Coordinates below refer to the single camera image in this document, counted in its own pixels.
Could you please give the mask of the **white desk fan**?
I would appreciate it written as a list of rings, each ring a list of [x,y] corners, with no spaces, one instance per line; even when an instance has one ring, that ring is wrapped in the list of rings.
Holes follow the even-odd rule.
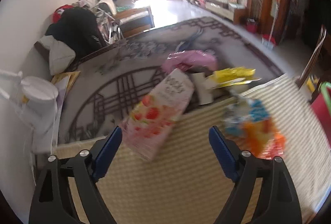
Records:
[[[17,96],[1,89],[1,99],[8,101],[18,118],[32,129],[32,152],[50,153],[57,130],[57,87],[39,77],[24,77],[22,72],[1,70],[1,80],[13,82],[17,89]]]

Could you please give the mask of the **wooden sofa bench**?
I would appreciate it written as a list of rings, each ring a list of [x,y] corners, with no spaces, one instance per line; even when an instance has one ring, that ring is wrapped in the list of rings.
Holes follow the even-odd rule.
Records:
[[[95,8],[99,31],[106,41],[116,41],[155,27],[150,7],[118,11],[112,0],[101,0]]]

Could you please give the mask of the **red bin green rim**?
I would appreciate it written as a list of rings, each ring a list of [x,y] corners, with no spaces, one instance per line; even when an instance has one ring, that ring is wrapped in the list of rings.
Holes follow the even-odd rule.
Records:
[[[331,118],[330,118],[330,82],[323,82],[319,88],[320,93],[317,98],[311,104],[315,115],[320,121],[327,140],[330,144],[331,139]]]

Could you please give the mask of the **pink strawberry pocky box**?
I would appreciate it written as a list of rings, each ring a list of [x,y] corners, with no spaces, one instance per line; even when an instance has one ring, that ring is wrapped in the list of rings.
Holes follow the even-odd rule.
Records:
[[[120,123],[125,145],[145,160],[153,160],[193,93],[189,77],[179,69],[173,70]]]

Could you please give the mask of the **black clothes pile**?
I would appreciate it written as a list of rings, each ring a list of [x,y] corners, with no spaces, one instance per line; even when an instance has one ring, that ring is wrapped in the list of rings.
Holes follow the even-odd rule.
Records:
[[[95,14],[81,7],[65,10],[60,19],[48,27],[45,35],[51,35],[56,40],[64,42],[76,53],[77,59],[106,46]]]

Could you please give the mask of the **wooden tv cabinet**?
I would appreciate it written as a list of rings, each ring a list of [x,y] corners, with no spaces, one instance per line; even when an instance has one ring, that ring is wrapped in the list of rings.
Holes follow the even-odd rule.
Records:
[[[204,10],[207,10],[219,17],[231,21],[233,24],[240,24],[247,18],[247,8],[237,3],[230,3],[228,0],[187,0]]]

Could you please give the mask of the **orange blue snack bag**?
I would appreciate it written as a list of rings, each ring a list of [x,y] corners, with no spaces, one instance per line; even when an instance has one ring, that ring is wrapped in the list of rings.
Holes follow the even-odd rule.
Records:
[[[285,137],[277,129],[262,101],[241,95],[234,98],[235,102],[225,107],[225,132],[244,139],[250,152],[258,158],[271,160],[282,156]]]

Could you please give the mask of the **patterned grey table cloth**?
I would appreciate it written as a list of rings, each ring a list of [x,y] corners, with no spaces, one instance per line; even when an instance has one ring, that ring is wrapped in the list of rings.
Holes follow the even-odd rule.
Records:
[[[166,77],[161,66],[169,54],[184,49],[215,56],[219,69],[254,69],[254,86],[282,75],[282,70],[260,49],[212,17],[146,31],[71,66],[79,76],[65,98],[59,144],[110,132]]]

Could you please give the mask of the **white pillow bag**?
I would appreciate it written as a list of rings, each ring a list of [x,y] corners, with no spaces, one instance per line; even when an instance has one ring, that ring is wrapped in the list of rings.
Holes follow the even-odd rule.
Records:
[[[63,73],[76,58],[76,53],[64,42],[52,35],[43,36],[39,43],[47,50],[49,71],[51,75]]]

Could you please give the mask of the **small red waste bin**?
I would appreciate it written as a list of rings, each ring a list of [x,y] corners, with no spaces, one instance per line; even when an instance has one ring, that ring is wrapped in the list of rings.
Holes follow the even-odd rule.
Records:
[[[248,18],[246,20],[246,30],[252,34],[257,33],[258,31],[258,21],[253,18]]]

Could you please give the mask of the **red white dustpan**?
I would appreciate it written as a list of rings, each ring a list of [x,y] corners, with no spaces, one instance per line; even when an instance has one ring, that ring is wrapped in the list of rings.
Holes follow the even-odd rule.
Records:
[[[262,35],[262,44],[269,50],[273,50],[273,48],[277,45],[275,38],[268,34]]]

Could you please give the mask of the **wooden dining chair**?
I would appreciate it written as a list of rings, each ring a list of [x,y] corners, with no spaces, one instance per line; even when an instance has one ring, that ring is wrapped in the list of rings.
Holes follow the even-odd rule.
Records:
[[[313,54],[311,55],[305,69],[303,70],[301,75],[296,80],[296,85],[299,89],[303,86],[304,82],[307,80],[310,72],[312,71],[315,63],[317,62],[318,56],[321,52],[321,49],[322,49],[322,46],[324,44],[326,36],[327,36],[326,28],[325,28],[324,25],[322,25],[321,30],[320,30],[320,34],[319,34],[319,38],[318,38],[318,42],[317,42],[317,45],[316,45],[316,47],[313,51]]]

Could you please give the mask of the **pink plastic bag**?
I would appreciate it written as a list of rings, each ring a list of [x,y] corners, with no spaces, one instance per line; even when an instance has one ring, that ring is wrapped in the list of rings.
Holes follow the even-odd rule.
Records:
[[[194,67],[204,67],[210,71],[216,71],[218,62],[215,56],[201,50],[185,50],[170,53],[162,64],[163,71],[168,74],[175,69],[185,72]]]

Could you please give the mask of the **striped beige table mat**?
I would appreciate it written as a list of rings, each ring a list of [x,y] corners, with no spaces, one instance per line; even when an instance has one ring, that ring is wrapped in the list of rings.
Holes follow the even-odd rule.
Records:
[[[282,75],[245,95],[261,100],[285,137],[284,162],[299,197],[302,221],[313,217],[330,188],[330,148],[318,118],[294,81]],[[228,199],[227,179],[209,144],[223,128],[231,100],[188,113],[176,123],[153,161],[120,146],[97,182],[118,223],[213,223]]]

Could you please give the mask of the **yellow snack box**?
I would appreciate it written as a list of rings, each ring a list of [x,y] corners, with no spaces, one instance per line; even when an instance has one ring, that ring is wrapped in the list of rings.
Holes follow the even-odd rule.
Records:
[[[207,80],[211,82],[213,89],[220,89],[229,86],[246,85],[260,81],[261,78],[255,77],[255,69],[235,67],[214,71]]]

